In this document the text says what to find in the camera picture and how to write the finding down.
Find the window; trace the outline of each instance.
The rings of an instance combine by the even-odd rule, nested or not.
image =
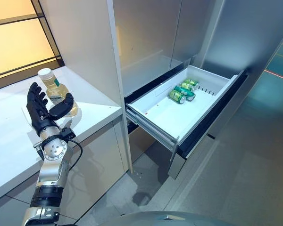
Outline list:
[[[0,88],[64,66],[38,0],[0,0]]]

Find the yellow liquid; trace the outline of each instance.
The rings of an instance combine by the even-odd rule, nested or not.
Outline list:
[[[50,79],[47,80],[42,80],[44,84],[47,87],[46,94],[49,97],[49,99],[52,101],[54,105],[58,104],[59,102],[63,101],[66,97],[66,94],[69,93],[67,87],[64,84],[57,84],[55,83],[55,79],[57,79],[55,76],[51,77]],[[70,110],[68,114],[66,114],[64,117],[72,117],[77,114],[77,104],[74,101],[74,106]]]

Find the black cable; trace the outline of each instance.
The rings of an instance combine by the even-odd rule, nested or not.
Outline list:
[[[74,162],[74,164],[70,167],[70,169],[69,169],[69,171],[77,164],[77,162],[80,160],[80,158],[81,158],[81,156],[82,156],[82,154],[83,154],[83,148],[82,148],[82,146],[78,143],[78,142],[76,142],[76,141],[74,141],[74,140],[72,140],[72,139],[70,139],[69,141],[71,141],[72,143],[75,143],[76,145],[78,145],[79,147],[80,147],[80,149],[81,149],[81,153],[80,153],[80,155],[79,155],[79,157],[77,158],[77,160]]]

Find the open drawer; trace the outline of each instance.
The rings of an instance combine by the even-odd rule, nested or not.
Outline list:
[[[185,160],[245,81],[241,72],[231,79],[188,66],[167,81],[127,104],[127,117],[173,152],[169,175],[176,177]],[[178,104],[170,90],[186,78],[199,81],[193,101]]]

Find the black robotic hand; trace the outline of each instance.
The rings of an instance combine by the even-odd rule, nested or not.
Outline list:
[[[66,94],[65,99],[51,108],[48,112],[46,104],[48,100],[45,99],[45,93],[41,92],[41,87],[34,82],[27,94],[27,105],[26,108],[32,119],[32,126],[36,130],[38,136],[42,129],[48,126],[58,125],[54,122],[66,115],[73,107],[74,99],[70,93]]]

